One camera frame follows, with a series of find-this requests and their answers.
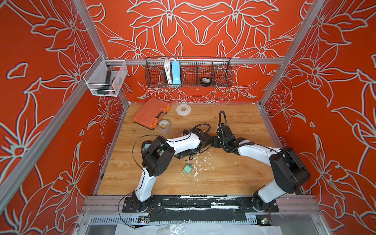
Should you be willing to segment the green charger cube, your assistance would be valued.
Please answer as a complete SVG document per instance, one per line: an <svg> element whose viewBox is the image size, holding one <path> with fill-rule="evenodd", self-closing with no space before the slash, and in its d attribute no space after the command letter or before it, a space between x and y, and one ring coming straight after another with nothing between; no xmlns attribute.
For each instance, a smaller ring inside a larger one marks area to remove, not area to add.
<svg viewBox="0 0 376 235"><path fill-rule="evenodd" d="M190 164L186 164L183 168L183 171L187 174L190 174L192 171L193 167Z"/></svg>

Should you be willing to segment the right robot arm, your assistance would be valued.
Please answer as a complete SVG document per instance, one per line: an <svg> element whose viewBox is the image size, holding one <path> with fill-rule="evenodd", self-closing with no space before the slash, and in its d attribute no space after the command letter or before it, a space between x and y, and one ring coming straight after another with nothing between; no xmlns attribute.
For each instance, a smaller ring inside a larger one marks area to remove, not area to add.
<svg viewBox="0 0 376 235"><path fill-rule="evenodd" d="M251 205L256 211L265 211L273 200L285 194L293 194L311 178L309 170L293 148L271 148L245 138L236 138L227 125L224 111L219 112L218 121L217 136L212 138L212 147L222 148L229 154L249 157L272 170L274 179L252 195Z"/></svg>

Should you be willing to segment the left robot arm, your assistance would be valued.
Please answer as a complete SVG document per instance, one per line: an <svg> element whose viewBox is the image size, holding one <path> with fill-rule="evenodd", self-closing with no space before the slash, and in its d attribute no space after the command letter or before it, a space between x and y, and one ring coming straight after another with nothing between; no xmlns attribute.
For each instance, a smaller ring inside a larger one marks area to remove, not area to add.
<svg viewBox="0 0 376 235"><path fill-rule="evenodd" d="M142 152L142 176L138 187L132 192L131 198L136 210L147 206L157 177L162 175L170 165L173 157L183 159L193 158L204 152L204 148L211 145L208 123L201 123L190 130L184 130L181 137L166 139L157 136L151 145Z"/></svg>

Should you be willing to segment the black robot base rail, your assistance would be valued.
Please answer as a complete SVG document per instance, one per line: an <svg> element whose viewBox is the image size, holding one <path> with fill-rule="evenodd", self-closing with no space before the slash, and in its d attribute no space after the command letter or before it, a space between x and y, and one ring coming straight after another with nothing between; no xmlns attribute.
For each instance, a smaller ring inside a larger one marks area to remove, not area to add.
<svg viewBox="0 0 376 235"><path fill-rule="evenodd" d="M224 222L257 224L257 215L279 212L273 200L257 211L252 196L234 195L153 195L137 205L132 197L120 203L123 213L146 213L149 222Z"/></svg>

